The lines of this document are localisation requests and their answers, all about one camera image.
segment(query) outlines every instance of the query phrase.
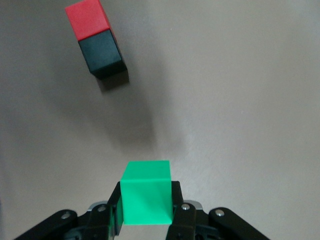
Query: table surface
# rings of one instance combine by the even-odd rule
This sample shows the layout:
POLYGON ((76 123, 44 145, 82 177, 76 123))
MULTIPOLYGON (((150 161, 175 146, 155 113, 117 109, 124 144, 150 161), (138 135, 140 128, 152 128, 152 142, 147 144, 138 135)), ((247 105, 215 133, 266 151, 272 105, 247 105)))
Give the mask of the table surface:
POLYGON ((102 0, 130 78, 107 92, 65 14, 75 2, 0 2, 0 239, 82 215, 128 161, 162 159, 206 212, 319 238, 318 1, 102 0))

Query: cube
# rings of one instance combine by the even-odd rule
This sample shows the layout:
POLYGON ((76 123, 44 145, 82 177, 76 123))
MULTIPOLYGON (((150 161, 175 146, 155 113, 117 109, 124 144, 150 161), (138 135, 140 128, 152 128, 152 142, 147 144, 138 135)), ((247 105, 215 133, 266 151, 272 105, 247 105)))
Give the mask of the cube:
POLYGON ((65 12, 92 75, 105 81, 111 76, 127 72, 116 38, 99 0, 77 2, 66 7, 65 12))
POLYGON ((126 225, 171 224, 173 220, 170 162, 130 161, 120 180, 126 225))
POLYGON ((92 75, 107 78, 127 70, 110 30, 79 41, 85 62, 92 75))

